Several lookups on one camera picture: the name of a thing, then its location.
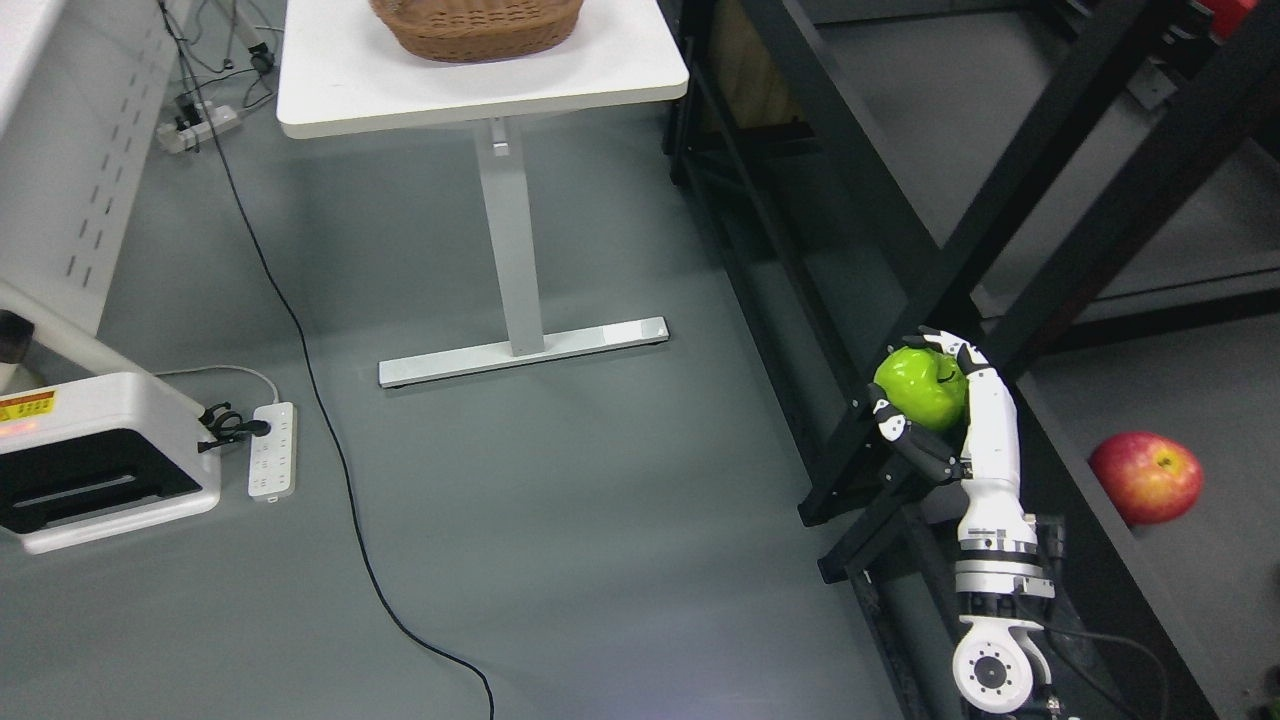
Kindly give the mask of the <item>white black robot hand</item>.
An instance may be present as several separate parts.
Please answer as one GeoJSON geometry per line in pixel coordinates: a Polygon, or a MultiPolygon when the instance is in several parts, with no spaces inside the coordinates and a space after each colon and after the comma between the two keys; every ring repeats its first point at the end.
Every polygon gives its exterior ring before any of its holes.
{"type": "Polygon", "coordinates": [[[955,454],[933,430],[915,423],[878,382],[868,386],[873,421],[879,434],[927,480],[957,482],[968,496],[959,524],[963,550],[1032,556],[1036,529],[1020,503],[1018,411],[1002,377],[969,340],[927,325],[906,334],[910,348],[928,348],[952,357],[968,380],[968,425],[963,450],[955,454]]]}

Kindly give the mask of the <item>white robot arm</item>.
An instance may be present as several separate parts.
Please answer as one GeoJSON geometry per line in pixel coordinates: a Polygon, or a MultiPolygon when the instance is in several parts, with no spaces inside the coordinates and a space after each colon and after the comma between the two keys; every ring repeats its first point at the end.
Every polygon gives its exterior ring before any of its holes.
{"type": "Polygon", "coordinates": [[[1030,637],[1044,625],[1018,609],[1025,598],[1056,598],[1037,543],[980,530],[960,539],[960,550],[955,580],[966,630],[951,661],[960,696],[989,716],[1064,717],[1048,660],[1030,637]]]}

